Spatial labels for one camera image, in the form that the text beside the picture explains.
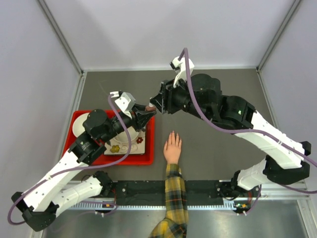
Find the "human arm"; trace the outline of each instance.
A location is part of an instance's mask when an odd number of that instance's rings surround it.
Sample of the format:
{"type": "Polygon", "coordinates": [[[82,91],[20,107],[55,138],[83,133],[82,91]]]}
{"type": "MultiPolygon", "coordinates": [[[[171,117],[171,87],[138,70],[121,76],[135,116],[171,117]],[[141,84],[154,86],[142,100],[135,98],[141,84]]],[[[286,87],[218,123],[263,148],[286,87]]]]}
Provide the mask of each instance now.
{"type": "Polygon", "coordinates": [[[165,180],[165,218],[158,223],[150,237],[178,238],[186,237],[188,211],[185,183],[178,160],[182,141],[174,131],[164,145],[164,156],[167,160],[165,180]]]}

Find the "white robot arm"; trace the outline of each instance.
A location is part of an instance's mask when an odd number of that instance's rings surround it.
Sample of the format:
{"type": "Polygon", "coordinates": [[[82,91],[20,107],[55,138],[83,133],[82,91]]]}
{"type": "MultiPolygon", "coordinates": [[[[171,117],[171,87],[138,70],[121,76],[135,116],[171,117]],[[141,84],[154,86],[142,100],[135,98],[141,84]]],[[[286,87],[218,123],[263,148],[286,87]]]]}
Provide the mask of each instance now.
{"type": "MultiPolygon", "coordinates": [[[[141,130],[156,114],[147,112],[145,106],[135,104],[135,99],[129,93],[113,92],[117,97],[115,102],[121,109],[119,112],[127,128],[141,130]]],[[[17,203],[25,222],[35,231],[49,226],[63,211],[76,203],[92,196],[107,196],[112,188],[112,181],[105,172],[98,171],[86,181],[63,190],[65,185],[75,177],[80,170],[90,166],[106,150],[104,143],[109,142],[124,131],[117,117],[108,118],[104,110],[93,110],[84,121],[85,131],[65,152],[62,159],[38,182],[46,180],[17,203]]],[[[16,202],[22,196],[16,192],[12,201],[16,202]]]]}
{"type": "MultiPolygon", "coordinates": [[[[183,110],[201,119],[189,93],[188,78],[180,80],[186,75],[184,62],[184,58],[178,57],[171,62],[177,77],[175,80],[163,81],[159,93],[151,98],[150,102],[163,114],[183,110]]],[[[190,74],[193,68],[194,65],[189,60],[190,74]]],[[[233,190],[249,191],[268,182],[292,184],[309,176],[309,164],[304,162],[301,156],[283,147],[282,143],[305,155],[311,152],[310,143],[299,143],[288,138],[269,124],[245,99],[222,95],[218,79],[206,74],[196,74],[191,76],[191,83],[199,108],[208,120],[221,129],[235,131],[232,134],[248,140],[268,154],[260,163],[235,173],[231,181],[233,190]],[[240,129],[264,131],[278,141],[254,131],[239,133],[240,129]]]]}

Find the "gray table surface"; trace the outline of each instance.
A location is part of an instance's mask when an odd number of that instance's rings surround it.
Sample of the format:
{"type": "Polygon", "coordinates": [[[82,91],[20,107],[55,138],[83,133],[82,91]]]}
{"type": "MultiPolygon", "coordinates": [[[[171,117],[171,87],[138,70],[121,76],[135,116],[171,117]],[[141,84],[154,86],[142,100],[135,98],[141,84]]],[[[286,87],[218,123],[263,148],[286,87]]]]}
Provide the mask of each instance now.
{"type": "MultiPolygon", "coordinates": [[[[46,238],[146,238],[165,211],[117,211],[109,217],[65,211],[46,238]]],[[[188,238],[308,238],[297,201],[263,201],[248,216],[226,211],[189,211],[188,238]]]]}
{"type": "MultiPolygon", "coordinates": [[[[221,81],[223,95],[241,96],[272,122],[255,69],[195,70],[221,81]]],[[[110,109],[109,92],[130,92],[139,104],[147,105],[155,96],[160,82],[173,79],[172,70],[88,72],[79,110],[110,109]]],[[[230,179],[234,172],[261,161],[265,154],[251,143],[236,136],[220,133],[202,120],[177,112],[156,115],[155,158],[150,166],[112,166],[104,169],[112,180],[163,180],[166,161],[162,150],[169,133],[175,130],[183,139],[179,165],[188,180],[230,179]]],[[[75,179],[93,171],[81,172],[75,179]]]]}

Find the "yellow plaid sleeve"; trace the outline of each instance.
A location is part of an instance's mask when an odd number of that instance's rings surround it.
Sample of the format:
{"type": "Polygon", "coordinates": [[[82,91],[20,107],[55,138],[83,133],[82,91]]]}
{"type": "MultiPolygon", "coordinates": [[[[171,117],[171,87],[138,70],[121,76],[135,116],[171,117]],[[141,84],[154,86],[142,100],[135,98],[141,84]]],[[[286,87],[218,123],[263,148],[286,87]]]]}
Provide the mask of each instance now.
{"type": "Polygon", "coordinates": [[[185,182],[176,164],[166,168],[165,181],[166,215],[150,234],[150,238],[186,237],[188,211],[185,182]]]}

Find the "human hand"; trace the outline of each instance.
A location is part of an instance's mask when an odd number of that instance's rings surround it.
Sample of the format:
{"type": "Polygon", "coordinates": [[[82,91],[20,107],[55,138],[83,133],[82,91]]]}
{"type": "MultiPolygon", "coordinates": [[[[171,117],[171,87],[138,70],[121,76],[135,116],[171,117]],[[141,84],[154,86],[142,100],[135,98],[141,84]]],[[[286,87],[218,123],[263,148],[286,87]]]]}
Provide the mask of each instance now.
{"type": "Polygon", "coordinates": [[[178,164],[182,147],[182,139],[179,137],[178,133],[175,137],[175,132],[173,131],[169,137],[168,141],[164,145],[164,156],[168,164],[178,164]]]}

